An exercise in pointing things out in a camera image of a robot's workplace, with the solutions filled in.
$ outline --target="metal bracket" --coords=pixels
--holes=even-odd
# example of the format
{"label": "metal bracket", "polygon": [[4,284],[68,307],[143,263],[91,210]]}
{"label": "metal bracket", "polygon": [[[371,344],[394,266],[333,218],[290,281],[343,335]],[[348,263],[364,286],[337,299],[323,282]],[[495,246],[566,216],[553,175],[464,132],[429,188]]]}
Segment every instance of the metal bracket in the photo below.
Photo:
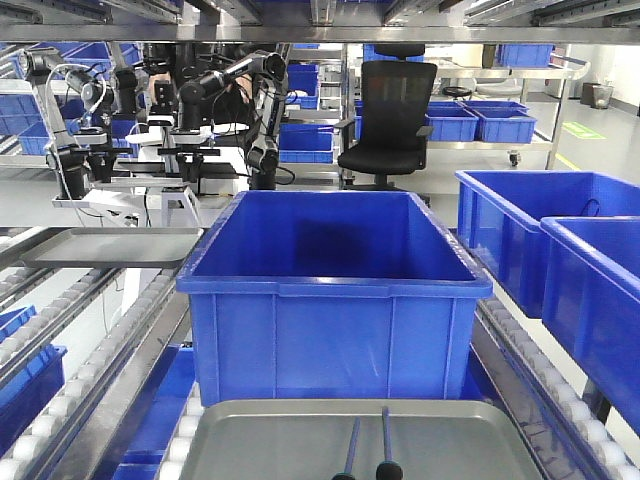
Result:
{"label": "metal bracket", "polygon": [[411,17],[422,15],[427,10],[438,5],[440,0],[395,0],[384,14],[383,24],[402,25]]}
{"label": "metal bracket", "polygon": [[107,5],[121,8],[140,17],[159,23],[179,23],[179,10],[164,0],[102,0]]}
{"label": "metal bracket", "polygon": [[333,25],[337,0],[311,0],[311,24]]}
{"label": "metal bracket", "polygon": [[17,23],[42,23],[42,15],[39,11],[5,2],[0,2],[0,17]]}
{"label": "metal bracket", "polygon": [[48,19],[47,13],[64,14],[81,17],[85,20],[93,20],[99,23],[110,23],[111,12],[86,0],[11,0],[5,4],[12,7],[33,8]]}
{"label": "metal bracket", "polygon": [[465,12],[465,25],[489,25],[541,8],[546,8],[561,3],[562,1],[563,0],[508,0],[498,5],[496,5],[496,2],[492,2],[486,7],[485,4],[483,4],[480,7]]}
{"label": "metal bracket", "polygon": [[541,27],[567,25],[570,23],[592,20],[621,12],[628,12],[640,8],[638,0],[600,1],[590,5],[578,6],[563,10],[553,15],[540,16],[537,24]]}
{"label": "metal bracket", "polygon": [[238,20],[241,25],[262,25],[262,15],[251,0],[198,0],[197,3],[205,3],[223,10]]}

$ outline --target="trash bin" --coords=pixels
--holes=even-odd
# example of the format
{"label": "trash bin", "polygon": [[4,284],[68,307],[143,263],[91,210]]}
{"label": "trash bin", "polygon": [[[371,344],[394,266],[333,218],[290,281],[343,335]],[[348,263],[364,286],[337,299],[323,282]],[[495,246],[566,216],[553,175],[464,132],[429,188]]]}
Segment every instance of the trash bin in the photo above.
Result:
{"label": "trash bin", "polygon": [[593,86],[593,103],[591,103],[591,108],[597,108],[597,109],[609,108],[611,95],[613,95],[613,87],[609,85],[594,85]]}

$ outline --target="stainless steel shelf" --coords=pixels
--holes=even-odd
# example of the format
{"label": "stainless steel shelf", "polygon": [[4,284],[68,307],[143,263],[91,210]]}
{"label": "stainless steel shelf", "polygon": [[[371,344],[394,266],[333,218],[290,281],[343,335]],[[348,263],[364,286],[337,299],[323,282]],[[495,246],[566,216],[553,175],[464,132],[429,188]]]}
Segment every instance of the stainless steel shelf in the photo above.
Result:
{"label": "stainless steel shelf", "polygon": [[517,150],[519,152],[550,152],[553,142],[534,136],[531,143],[491,142],[429,142],[428,149],[436,150]]}

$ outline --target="blue storage crate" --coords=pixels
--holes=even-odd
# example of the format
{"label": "blue storage crate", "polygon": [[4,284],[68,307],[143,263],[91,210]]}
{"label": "blue storage crate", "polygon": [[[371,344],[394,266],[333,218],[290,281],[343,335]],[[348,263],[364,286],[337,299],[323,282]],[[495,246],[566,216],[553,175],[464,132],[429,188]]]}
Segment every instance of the blue storage crate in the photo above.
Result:
{"label": "blue storage crate", "polygon": [[[379,55],[376,53],[374,45],[372,43],[365,43],[362,45],[362,61],[372,62],[374,60],[398,60],[397,57],[391,57],[388,55]],[[424,62],[423,55],[416,55],[413,57],[407,57],[408,62]]]}
{"label": "blue storage crate", "polygon": [[[0,343],[35,315],[34,307],[0,315]],[[0,456],[31,424],[64,384],[63,347],[46,346],[0,389]]]}
{"label": "blue storage crate", "polygon": [[120,464],[112,480],[153,480],[156,478],[158,465]]}
{"label": "blue storage crate", "polygon": [[640,433],[640,217],[545,218],[542,320]]}
{"label": "blue storage crate", "polygon": [[531,143],[537,120],[520,109],[474,108],[477,138],[491,143]]}
{"label": "blue storage crate", "polygon": [[640,188],[591,172],[457,172],[458,236],[522,308],[540,318],[555,216],[640,215]]}
{"label": "blue storage crate", "polygon": [[[123,44],[123,47],[122,54],[127,65],[140,61],[140,52],[134,44]],[[109,52],[105,43],[90,43],[69,54],[66,59],[71,63],[78,63],[87,67],[96,65],[93,71],[104,72],[104,78],[109,78],[108,72],[111,69],[111,60],[109,60]]]}
{"label": "blue storage crate", "polygon": [[478,117],[462,107],[432,106],[427,110],[427,125],[433,127],[431,141],[472,142]]}
{"label": "blue storage crate", "polygon": [[178,350],[151,407],[127,448],[123,464],[155,465],[157,468],[193,387],[193,362],[192,348]]}
{"label": "blue storage crate", "polygon": [[513,102],[510,100],[463,100],[458,103],[470,109],[480,108],[484,110],[486,108],[502,108],[502,109],[523,110],[525,112],[529,111],[529,107],[527,107],[526,105],[523,105],[522,103],[519,103],[519,102]]}
{"label": "blue storage crate", "polygon": [[286,163],[332,163],[333,127],[283,123],[280,125],[280,161]]}
{"label": "blue storage crate", "polygon": [[296,97],[291,94],[287,98],[288,104],[300,105],[300,108],[317,109],[320,84],[318,82],[318,65],[293,64],[287,67],[289,90],[306,92],[306,97]]}
{"label": "blue storage crate", "polygon": [[0,117],[0,135],[20,135],[40,121],[40,115],[4,115]]}
{"label": "blue storage crate", "polygon": [[458,398],[491,282],[417,195],[237,195],[177,277],[203,405]]}
{"label": "blue storage crate", "polygon": [[497,59],[505,67],[548,67],[552,44],[506,44],[499,45]]}

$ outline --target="bin rim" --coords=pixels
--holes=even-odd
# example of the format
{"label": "bin rim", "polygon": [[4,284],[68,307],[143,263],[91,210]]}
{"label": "bin rim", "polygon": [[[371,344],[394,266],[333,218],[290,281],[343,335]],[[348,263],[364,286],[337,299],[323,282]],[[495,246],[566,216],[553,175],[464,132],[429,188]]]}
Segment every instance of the bin rim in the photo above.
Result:
{"label": "bin rim", "polygon": [[540,221],[533,218],[527,212],[517,207],[514,203],[510,202],[508,199],[499,195],[495,190],[491,189],[484,183],[482,183],[477,178],[473,177],[474,174],[500,174],[500,175],[528,175],[528,176],[545,176],[545,175],[571,175],[571,176],[599,176],[603,178],[608,178],[610,180],[625,183],[631,187],[635,188],[635,185],[629,182],[625,182],[611,175],[606,175],[603,173],[597,173],[593,171],[551,171],[551,170],[518,170],[516,171],[508,171],[508,170],[457,170],[455,172],[455,176],[461,183],[471,188],[474,192],[482,193],[484,198],[488,200],[491,204],[498,207],[501,210],[505,211],[505,214],[514,220],[518,225],[525,228],[526,230],[539,233],[542,231],[540,228]]}
{"label": "bin rim", "polygon": [[[304,277],[304,276],[195,276],[195,270],[207,251],[218,237],[222,228],[242,199],[252,195],[353,195],[353,196],[395,196],[409,198],[447,242],[453,255],[468,270],[471,280],[420,280],[363,277]],[[278,294],[286,297],[459,297],[485,298],[491,295],[493,283],[484,270],[456,240],[455,236],[427,208],[417,194],[412,192],[358,192],[358,191],[245,191],[237,194],[220,214],[209,231],[194,248],[191,256],[176,277],[178,291],[189,294],[238,293],[238,294]]]}
{"label": "bin rim", "polygon": [[540,226],[551,238],[587,265],[624,290],[628,295],[640,300],[640,277],[631,273],[608,255],[597,250],[589,242],[572,232],[566,225],[582,223],[640,223],[640,216],[621,217],[562,217],[543,218]]}

